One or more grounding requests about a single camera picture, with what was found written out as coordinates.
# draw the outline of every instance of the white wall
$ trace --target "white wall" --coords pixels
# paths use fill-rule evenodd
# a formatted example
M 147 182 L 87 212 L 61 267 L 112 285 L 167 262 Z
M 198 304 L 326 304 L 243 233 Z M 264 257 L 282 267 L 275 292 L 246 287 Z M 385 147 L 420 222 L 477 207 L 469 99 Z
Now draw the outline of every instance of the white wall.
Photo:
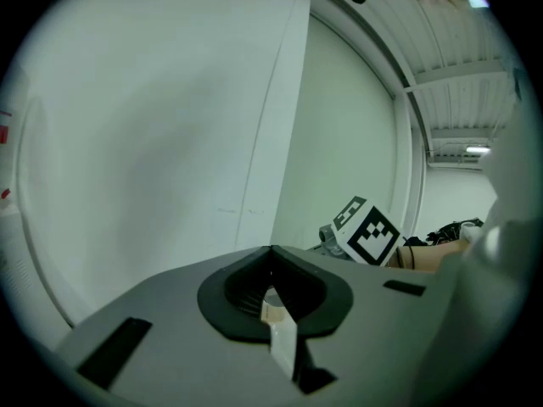
M 29 80 L 16 63 L 12 64 L 0 86 L 0 109 L 11 114 L 3 120 L 9 127 L 8 143 L 0 145 L 0 191 L 11 190 L 6 199 L 0 200 L 0 286 L 21 329 L 53 351 L 70 332 L 70 326 L 42 284 L 27 245 L 22 216 L 14 203 L 14 165 L 28 89 Z
M 355 195 L 389 209 L 395 161 L 392 99 L 367 64 L 311 18 L 272 242 L 314 246 L 318 228 Z
M 29 35 L 18 196 L 73 322 L 148 276 L 269 243 L 308 13 L 309 0 L 63 0 Z M 275 190 L 250 168 L 267 155 Z M 266 215 L 244 221 L 246 198 Z
M 424 182 L 426 181 L 426 153 L 424 151 L 423 134 L 418 128 L 411 131 L 411 185 L 407 200 L 406 218 L 403 232 L 412 236 L 417 229 L 418 218 L 423 200 Z
M 394 189 L 390 200 L 389 218 L 401 228 L 406 219 L 413 172 L 413 140 L 409 119 L 409 100 L 405 93 L 395 96 L 394 114 L 396 158 Z
M 453 221 L 486 220 L 496 195 L 481 172 L 427 169 L 417 236 L 426 236 Z

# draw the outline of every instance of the gray surface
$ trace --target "gray surface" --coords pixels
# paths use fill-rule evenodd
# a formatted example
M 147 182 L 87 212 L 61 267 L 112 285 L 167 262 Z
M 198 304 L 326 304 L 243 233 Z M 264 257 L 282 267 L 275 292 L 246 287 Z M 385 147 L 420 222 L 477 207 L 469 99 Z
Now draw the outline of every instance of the gray surface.
M 149 406 L 408 405 L 413 378 L 439 329 L 457 268 L 437 275 L 387 269 L 285 248 L 344 278 L 354 306 L 331 336 L 308 340 L 318 367 L 338 380 L 303 395 L 281 372 L 266 345 L 225 339 L 200 314 L 197 291 L 212 272 L 250 254 L 225 255 L 170 270 L 133 288 L 79 325 L 59 349 L 77 367 L 126 317 L 154 326 L 114 382 L 111 393 Z M 388 280 L 427 285 L 422 297 L 383 287 Z
M 112 395 L 90 383 L 86 378 L 69 368 L 57 354 L 51 353 L 40 343 L 34 342 L 33 345 L 45 365 L 56 374 L 64 385 L 73 390 L 79 399 L 83 399 L 86 405 L 92 407 L 142 407 L 141 404 Z
M 459 264 L 444 261 L 435 275 L 373 267 L 285 248 L 308 262 L 343 277 L 354 293 L 354 305 L 330 337 L 310 339 L 319 367 L 338 380 L 302 399 L 319 405 L 408 405 L 418 367 L 439 329 Z M 389 280 L 427 286 L 422 297 L 383 287 Z
M 353 260 L 342 248 L 339 246 L 335 235 L 332 231 L 332 225 L 325 225 L 319 228 L 319 237 L 323 235 L 324 241 L 321 241 L 322 252 L 319 254 L 325 254 L 339 259 Z
M 267 345 L 227 340 L 201 315 L 197 291 L 245 250 L 153 276 L 81 323 L 58 349 L 78 366 L 125 318 L 153 323 L 110 392 L 149 406 L 274 405 L 299 390 Z
M 443 324 L 418 373 L 414 404 L 446 397 L 496 351 L 527 297 L 539 262 L 542 226 L 541 220 L 505 224 L 479 239 L 466 252 L 466 262 L 452 256 L 461 269 Z

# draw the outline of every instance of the corrugated ceiling panel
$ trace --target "corrugated ceiling panel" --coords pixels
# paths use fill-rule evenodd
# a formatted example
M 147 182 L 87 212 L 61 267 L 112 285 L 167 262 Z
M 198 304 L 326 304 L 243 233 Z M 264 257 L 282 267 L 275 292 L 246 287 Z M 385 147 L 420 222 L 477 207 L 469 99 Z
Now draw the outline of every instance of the corrugated ceiling panel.
M 415 75 L 503 57 L 499 27 L 488 11 L 446 0 L 367 0 L 365 6 L 394 38 Z M 503 127 L 515 100 L 512 79 L 492 74 L 457 76 L 413 94 L 433 130 Z M 466 143 L 433 144 L 436 157 L 468 158 Z

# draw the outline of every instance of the white panel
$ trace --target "white panel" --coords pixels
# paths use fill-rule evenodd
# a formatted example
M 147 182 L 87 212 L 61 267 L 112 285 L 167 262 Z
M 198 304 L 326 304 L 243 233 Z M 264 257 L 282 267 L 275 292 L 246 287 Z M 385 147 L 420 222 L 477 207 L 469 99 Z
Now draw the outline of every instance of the white panel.
M 448 128 L 458 128 L 458 120 L 460 116 L 460 108 L 462 106 L 461 83 L 452 81 L 449 83 L 449 93 L 451 95 L 451 125 Z
M 296 0 L 262 111 L 236 249 L 270 244 L 304 66 L 310 0 Z
M 449 157 L 436 157 L 434 161 L 428 161 L 428 167 L 441 170 L 482 170 L 475 157 L 467 161 L 465 157 L 455 157 L 456 155 L 458 153 L 452 153 Z
M 434 140 L 450 141 L 452 139 L 457 142 L 469 142 L 477 139 L 487 140 L 491 133 L 492 130 L 485 128 L 454 128 L 451 130 L 431 131 Z
M 396 166 L 394 192 L 390 202 L 390 218 L 403 225 L 411 189 L 412 140 L 407 98 L 402 94 L 394 100 L 396 123 Z
M 403 231 L 406 237 L 412 236 L 417 228 L 426 175 L 426 155 L 424 155 L 423 136 L 418 129 L 413 130 L 411 134 L 411 187 L 407 201 L 406 218 L 403 223 Z
M 387 47 L 392 45 L 397 49 L 396 52 L 391 50 L 395 57 L 403 58 L 405 55 L 409 59 L 408 72 L 424 70 L 428 62 L 424 54 L 437 53 L 437 49 L 432 48 L 434 43 L 427 41 L 427 26 L 420 22 L 419 9 L 414 0 L 367 0 L 360 7 L 361 14 L 383 38 Z
M 469 116 L 467 117 L 467 121 L 464 123 L 464 125 L 460 126 L 461 128 L 473 128 L 474 126 L 477 126 L 477 120 L 479 116 L 481 115 L 481 94 L 480 94 L 480 88 L 481 84 L 484 80 L 471 80 L 471 108 L 469 110 Z
M 430 113 L 429 121 L 431 122 L 431 126 L 429 128 L 439 128 L 439 117 L 442 116 L 442 105 L 436 102 L 435 95 L 432 89 L 424 89 L 421 91 L 421 94 L 423 97 L 423 101 L 428 105 L 428 111 Z
M 389 210 L 396 162 L 392 100 L 363 60 L 310 19 L 304 73 L 272 242 L 309 248 L 353 196 Z
M 67 311 L 234 250 L 293 4 L 62 0 L 30 34 L 20 196 L 40 262 L 74 288 L 48 278 Z
M 7 202 L 0 202 L 2 290 L 24 333 L 54 351 L 71 329 L 42 285 L 26 246 L 20 212 Z
M 434 156 L 434 144 L 432 142 L 432 137 L 430 134 L 431 124 L 432 124 L 432 115 L 428 109 L 428 103 L 424 101 L 423 97 L 424 91 L 415 91 L 413 93 L 413 97 L 415 97 L 415 100 L 417 101 L 421 116 L 423 117 L 424 121 L 424 135 L 426 136 L 426 140 L 428 141 L 428 155 L 430 158 L 433 158 Z M 415 111 L 413 110 L 413 107 L 410 106 L 411 115 L 415 114 Z
M 543 214 L 539 99 L 526 73 L 519 73 L 518 84 L 522 99 L 509 125 L 479 161 L 498 195 L 499 203 L 493 212 L 500 221 L 527 221 Z
M 463 128 L 469 121 L 471 104 L 473 101 L 473 82 L 471 80 L 460 80 L 460 108 L 453 127 Z
M 450 103 L 449 103 L 449 87 L 447 85 L 434 86 L 427 90 L 428 95 L 432 96 L 435 102 L 436 115 L 434 118 L 433 128 L 447 128 L 450 125 Z
M 414 83 L 415 78 L 406 62 L 402 51 L 395 45 L 392 36 L 387 32 L 386 26 L 378 21 L 378 14 L 367 11 L 367 4 L 359 5 L 345 0 L 350 4 L 352 10 L 378 31 L 390 52 L 395 56 L 397 64 L 401 67 L 405 78 L 409 83 Z M 351 18 L 343 9 L 330 0 L 311 0 L 311 13 L 328 27 L 337 31 L 349 44 L 365 59 L 375 73 L 380 77 L 381 82 L 389 89 L 392 95 L 403 91 L 401 79 L 395 72 L 383 51 L 373 39 Z
M 28 103 L 30 82 L 15 60 L 9 66 L 0 86 L 0 125 L 8 127 L 8 140 L 0 143 L 0 192 L 14 190 L 14 162 L 19 154 L 22 119 Z
M 453 221 L 479 217 L 485 221 L 496 198 L 489 180 L 470 170 L 433 170 L 426 175 L 417 236 L 426 236 Z
M 415 76 L 417 80 L 416 86 L 411 86 L 406 89 L 410 92 L 414 89 L 422 89 L 430 86 L 435 86 L 440 83 L 449 83 L 450 81 L 459 80 L 477 80 L 482 79 L 501 79 L 507 76 L 507 72 L 503 69 L 500 60 L 487 60 L 482 62 L 471 62 L 469 64 L 459 64 L 455 66 L 447 66 L 438 70 L 423 72 Z

